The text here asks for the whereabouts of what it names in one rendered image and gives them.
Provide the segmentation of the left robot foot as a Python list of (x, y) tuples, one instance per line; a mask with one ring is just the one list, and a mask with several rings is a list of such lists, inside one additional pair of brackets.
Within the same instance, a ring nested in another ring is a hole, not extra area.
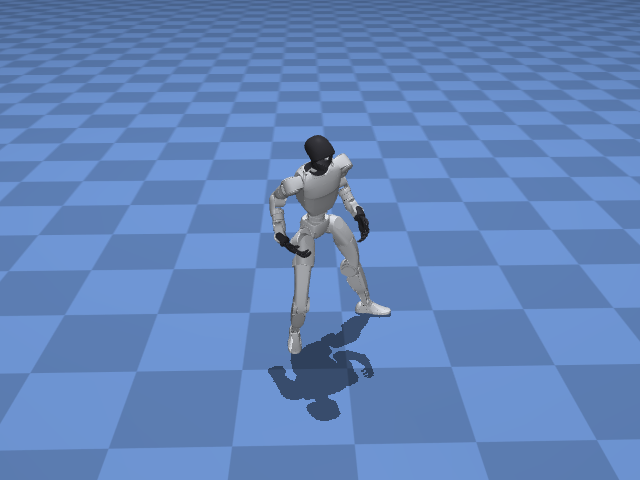
[(369, 313), (373, 315), (388, 315), (391, 313), (391, 309), (388, 307), (381, 306), (379, 304), (376, 304), (375, 302), (372, 302), (370, 304), (372, 306), (364, 306), (362, 301), (359, 301), (356, 304), (355, 311), (357, 313)]

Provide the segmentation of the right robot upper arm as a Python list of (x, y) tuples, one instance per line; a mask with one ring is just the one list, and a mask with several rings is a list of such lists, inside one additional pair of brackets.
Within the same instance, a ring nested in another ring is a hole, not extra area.
[(275, 207), (285, 206), (287, 197), (299, 193), (302, 188), (304, 188), (304, 185), (300, 176), (284, 179), (281, 185), (271, 194), (275, 199)]

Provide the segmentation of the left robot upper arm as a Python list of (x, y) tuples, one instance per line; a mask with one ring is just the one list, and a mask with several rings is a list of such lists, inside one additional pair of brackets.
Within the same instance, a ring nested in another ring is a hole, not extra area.
[(339, 186), (339, 188), (341, 188), (347, 184), (345, 176), (347, 172), (353, 167), (353, 164), (351, 163), (350, 159), (346, 156), (345, 153), (339, 154), (337, 157), (335, 157), (334, 160), (336, 161), (336, 163), (338, 164), (338, 166), (342, 171), (341, 182)]

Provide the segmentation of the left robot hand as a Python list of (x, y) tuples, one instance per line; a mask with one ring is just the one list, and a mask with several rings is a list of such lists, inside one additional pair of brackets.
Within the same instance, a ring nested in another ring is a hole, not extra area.
[(365, 213), (363, 212), (362, 207), (356, 206), (356, 211), (357, 211), (357, 214), (354, 217), (354, 220), (358, 221), (359, 230), (361, 232), (361, 239), (359, 239), (357, 242), (362, 242), (368, 236), (368, 233), (369, 233), (368, 224), (369, 224), (369, 222), (365, 217)]

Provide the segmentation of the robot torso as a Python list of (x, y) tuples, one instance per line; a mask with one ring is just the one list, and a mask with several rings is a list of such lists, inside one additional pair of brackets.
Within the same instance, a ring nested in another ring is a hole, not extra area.
[[(325, 159), (328, 160), (328, 158)], [(304, 188), (296, 194), (296, 198), (308, 212), (301, 218), (299, 230), (306, 227), (310, 236), (316, 239), (328, 229), (330, 219), (326, 213), (337, 199), (342, 171), (332, 158), (328, 171), (321, 176), (315, 176), (309, 171), (317, 172), (318, 170), (313, 168), (307, 172), (304, 170), (307, 163), (299, 167), (294, 175), (294, 177), (300, 176), (303, 181)]]

